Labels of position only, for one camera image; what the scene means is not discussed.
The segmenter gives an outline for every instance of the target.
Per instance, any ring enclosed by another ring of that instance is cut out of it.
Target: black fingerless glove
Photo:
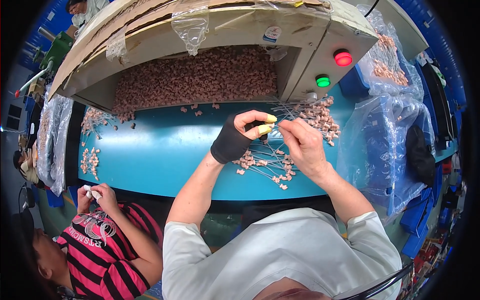
[[[241,134],[233,123],[236,115],[229,115],[225,124],[223,124],[222,130],[218,134],[218,137],[210,147],[212,156],[221,164],[226,164],[229,161],[237,160],[247,151],[250,144],[253,142],[251,139]],[[245,130],[261,125],[263,122],[254,121],[245,126]],[[264,134],[260,137],[260,140],[265,140],[267,135]]]

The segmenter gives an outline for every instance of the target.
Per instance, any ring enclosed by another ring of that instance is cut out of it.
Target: woman
[[[326,161],[322,134],[302,119],[281,121],[279,131],[295,166],[330,196],[348,238],[331,215],[303,207],[250,224],[212,254],[200,223],[223,166],[271,131],[266,124],[246,130],[255,120],[273,123],[276,117],[255,110],[229,116],[175,198],[164,231],[164,298],[326,300],[352,289],[353,295],[365,292],[372,282],[400,270],[398,250],[372,205]],[[255,193],[263,187],[252,182],[249,188]],[[396,282],[375,299],[394,300],[399,289]]]
[[[45,184],[38,178],[36,168],[33,166],[33,155],[28,152],[15,151],[13,153],[13,166],[25,180],[33,182],[36,187],[43,189]]]
[[[28,210],[20,215],[30,257],[50,288],[68,288],[77,299],[133,300],[161,279],[163,235],[141,206],[117,202],[105,183],[93,186],[102,196],[78,189],[77,215],[56,241],[34,228]]]
[[[74,15],[73,26],[80,28],[109,4],[108,0],[68,0],[65,10]]]

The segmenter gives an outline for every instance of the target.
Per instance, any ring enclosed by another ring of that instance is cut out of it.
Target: window
[[[20,118],[20,116],[22,115],[22,109],[18,106],[10,104],[8,114],[12,117]]]
[[[18,130],[18,125],[19,124],[20,124],[19,119],[8,117],[8,119],[7,119],[7,127],[8,128],[12,128],[13,130]]]

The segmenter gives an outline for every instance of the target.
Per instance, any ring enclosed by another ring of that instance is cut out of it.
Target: green floor
[[[435,233],[438,215],[440,213],[440,203],[442,202],[443,193],[446,192],[446,189],[448,188],[448,183],[449,180],[445,180],[443,183],[438,204],[433,208],[427,220],[427,225],[430,228],[429,236],[432,236]],[[45,231],[52,237],[57,236],[68,227],[73,217],[76,215],[77,210],[73,204],[72,197],[70,193],[64,192],[64,207],[52,208],[48,206],[47,194],[45,191],[39,190],[39,196],[40,215],[42,217]],[[400,219],[402,215],[403,213],[401,213],[392,223],[385,227],[388,237],[399,252],[401,252],[409,237],[409,234],[407,234],[400,226]],[[238,228],[240,223],[240,215],[207,214],[202,222],[201,233],[207,245],[212,249],[212,251],[216,251],[230,241],[232,234]],[[343,225],[341,222],[339,222],[338,225],[340,228],[340,233],[345,233],[345,225]],[[402,255],[402,260],[406,263],[410,259],[405,255]],[[139,299],[156,298],[150,295],[143,295],[140,296]]]

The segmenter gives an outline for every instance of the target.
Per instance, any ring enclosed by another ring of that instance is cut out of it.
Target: eyeglasses
[[[343,292],[333,297],[333,300],[364,300],[371,298],[378,293],[391,287],[393,284],[404,278],[413,270],[413,261],[403,267],[401,270],[396,271],[383,278],[375,280],[367,285],[359,286]]]

